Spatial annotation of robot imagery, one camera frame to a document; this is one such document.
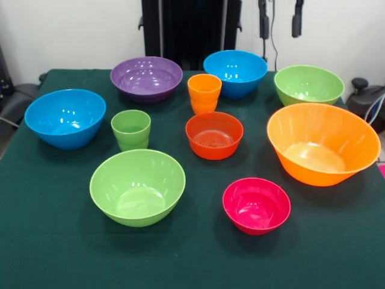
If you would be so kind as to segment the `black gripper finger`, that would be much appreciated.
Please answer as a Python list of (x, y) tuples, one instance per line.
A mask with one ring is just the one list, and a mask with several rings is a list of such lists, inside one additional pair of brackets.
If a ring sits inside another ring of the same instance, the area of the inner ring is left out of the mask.
[(262, 39), (269, 38), (269, 17), (266, 13), (266, 0), (258, 0), (259, 7), (259, 37)]
[(303, 0), (296, 0), (295, 13), (292, 17), (292, 37), (293, 38), (297, 38), (301, 36), (303, 4), (304, 4)]

